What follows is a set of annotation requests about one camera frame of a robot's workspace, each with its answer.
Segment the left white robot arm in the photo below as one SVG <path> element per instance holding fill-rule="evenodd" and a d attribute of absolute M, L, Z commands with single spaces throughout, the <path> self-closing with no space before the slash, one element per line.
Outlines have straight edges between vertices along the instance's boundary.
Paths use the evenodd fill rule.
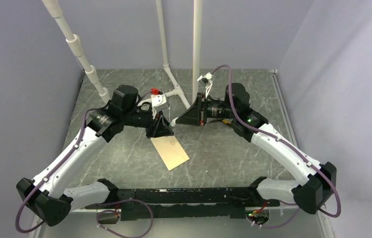
<path fill-rule="evenodd" d="M 104 107 L 87 110 L 78 134 L 62 153 L 34 178 L 22 178 L 17 183 L 23 207 L 29 208 L 50 227 L 79 208 L 93 204 L 114 207 L 118 188 L 105 178 L 75 188 L 68 185 L 77 170 L 127 126 L 143 128 L 147 138 L 174 134 L 163 115 L 163 110 L 169 106 L 166 95 L 155 88 L 148 95 L 149 108 L 144 110 L 138 90 L 121 85 Z"/>

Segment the white PVC pipe frame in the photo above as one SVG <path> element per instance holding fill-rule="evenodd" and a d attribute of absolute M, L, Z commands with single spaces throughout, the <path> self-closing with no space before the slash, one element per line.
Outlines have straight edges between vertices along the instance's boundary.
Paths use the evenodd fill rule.
<path fill-rule="evenodd" d="M 82 48 L 81 38 L 70 29 L 59 2 L 44 0 L 42 4 L 57 23 L 63 40 L 103 102 L 110 99 L 110 89 L 100 80 L 99 68 L 156 68 L 162 70 L 173 86 L 167 96 L 179 97 L 185 106 L 191 104 L 185 95 L 185 86 L 179 84 L 168 62 L 168 22 L 164 19 L 162 1 L 120 1 L 120 6 L 126 7 L 127 12 L 118 10 L 121 16 L 113 19 L 120 24 L 117 29 L 121 33 L 105 32 L 109 20 L 104 20 L 103 27 L 90 23 L 87 29 L 92 32 L 87 37 L 86 50 Z"/>

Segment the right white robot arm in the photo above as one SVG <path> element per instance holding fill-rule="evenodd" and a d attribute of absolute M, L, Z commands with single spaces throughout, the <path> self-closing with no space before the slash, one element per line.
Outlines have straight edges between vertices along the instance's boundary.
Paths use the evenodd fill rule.
<path fill-rule="evenodd" d="M 250 107 L 249 100 L 250 95 L 241 83 L 226 86 L 224 100 L 198 93 L 192 106 L 171 124 L 204 126 L 208 119 L 230 119 L 230 126 L 238 136 L 266 151 L 294 178 L 259 177 L 249 186 L 249 201 L 260 206 L 267 200 L 278 200 L 296 204 L 309 214 L 320 211 L 336 189 L 335 165 L 320 163 L 292 145 Z"/>

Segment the white green glue stick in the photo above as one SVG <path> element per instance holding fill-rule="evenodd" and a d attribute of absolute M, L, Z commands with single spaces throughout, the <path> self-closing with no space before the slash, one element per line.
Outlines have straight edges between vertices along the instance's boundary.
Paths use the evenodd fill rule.
<path fill-rule="evenodd" d="M 170 128 L 174 128 L 176 126 L 176 121 L 177 121 L 178 118 L 174 118 L 171 122 L 170 122 Z"/>

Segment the tan paper envelope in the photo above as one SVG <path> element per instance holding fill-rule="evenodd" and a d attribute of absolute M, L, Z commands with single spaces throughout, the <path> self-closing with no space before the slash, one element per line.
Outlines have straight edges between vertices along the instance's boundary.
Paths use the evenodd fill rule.
<path fill-rule="evenodd" d="M 189 160 L 175 136 L 151 138 L 151 142 L 169 171 Z"/>

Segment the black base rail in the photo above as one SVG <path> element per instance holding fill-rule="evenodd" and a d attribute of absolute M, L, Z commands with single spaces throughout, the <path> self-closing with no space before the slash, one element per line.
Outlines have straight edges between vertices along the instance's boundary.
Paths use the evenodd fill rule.
<path fill-rule="evenodd" d="M 251 209 L 278 207 L 278 200 L 262 199 L 254 188 L 135 188 L 119 189 L 116 198 L 87 209 L 116 208 L 122 221 L 149 218 L 229 217 L 243 219 Z"/>

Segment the yellow handled pliers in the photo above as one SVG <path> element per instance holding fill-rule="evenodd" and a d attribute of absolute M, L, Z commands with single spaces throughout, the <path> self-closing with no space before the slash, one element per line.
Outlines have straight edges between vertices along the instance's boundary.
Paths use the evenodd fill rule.
<path fill-rule="evenodd" d="M 226 119 L 222 119 L 221 122 L 226 126 L 231 126 L 231 122 Z"/>

